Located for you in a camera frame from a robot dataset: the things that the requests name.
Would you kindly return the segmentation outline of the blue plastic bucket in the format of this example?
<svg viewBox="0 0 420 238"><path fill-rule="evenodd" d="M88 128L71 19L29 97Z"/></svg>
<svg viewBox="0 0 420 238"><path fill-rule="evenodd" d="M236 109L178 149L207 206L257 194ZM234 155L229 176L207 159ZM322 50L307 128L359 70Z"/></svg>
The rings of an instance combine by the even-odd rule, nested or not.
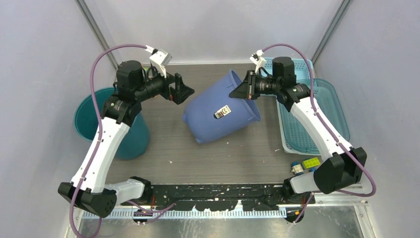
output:
<svg viewBox="0 0 420 238"><path fill-rule="evenodd" d="M186 106L181 118L199 144L214 142L261 120L255 101L229 97L241 82L238 74L229 70Z"/></svg>

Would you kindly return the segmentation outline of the teal plastic bucket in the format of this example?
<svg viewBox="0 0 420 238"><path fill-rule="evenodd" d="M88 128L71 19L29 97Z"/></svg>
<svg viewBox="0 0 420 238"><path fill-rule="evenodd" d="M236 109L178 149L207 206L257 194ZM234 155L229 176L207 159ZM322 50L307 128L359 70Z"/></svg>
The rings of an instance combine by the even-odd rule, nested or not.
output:
<svg viewBox="0 0 420 238"><path fill-rule="evenodd" d="M115 157L134 159L146 152L150 141L141 109L141 102L133 92L115 87L92 91L75 112L75 129L85 139L100 141L99 149L110 149L106 143L123 135L120 144L114 147Z"/></svg>

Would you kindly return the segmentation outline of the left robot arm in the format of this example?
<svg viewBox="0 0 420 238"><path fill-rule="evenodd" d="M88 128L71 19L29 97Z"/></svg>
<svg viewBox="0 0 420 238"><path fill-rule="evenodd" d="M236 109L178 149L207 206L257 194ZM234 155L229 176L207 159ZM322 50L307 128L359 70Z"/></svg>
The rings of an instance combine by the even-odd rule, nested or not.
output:
<svg viewBox="0 0 420 238"><path fill-rule="evenodd" d="M72 207L100 218L110 215L118 204L135 200L147 205L152 198L151 182L132 176L127 181L106 184L116 152L140 113L141 103L161 95L179 105L194 94L179 73L156 72L152 77L136 60L124 61L116 71L114 92L99 116L96 135L80 167L70 182L62 182L58 193Z"/></svg>

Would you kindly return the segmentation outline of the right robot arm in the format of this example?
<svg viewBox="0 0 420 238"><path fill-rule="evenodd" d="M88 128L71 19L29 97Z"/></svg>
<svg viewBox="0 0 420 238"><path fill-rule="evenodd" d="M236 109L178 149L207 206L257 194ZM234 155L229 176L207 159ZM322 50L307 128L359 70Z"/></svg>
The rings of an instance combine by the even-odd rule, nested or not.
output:
<svg viewBox="0 0 420 238"><path fill-rule="evenodd" d="M284 200L293 204L305 192L343 192L344 188L358 183L367 158L365 150L353 147L332 126L317 104L313 90L297 82L293 60L290 57L276 57L271 62L272 73L261 74L265 59L256 54L250 59L256 68L247 71L243 82L229 96L255 100L261 94L275 95L278 102L305 128L322 158L321 165L315 171L284 182Z"/></svg>

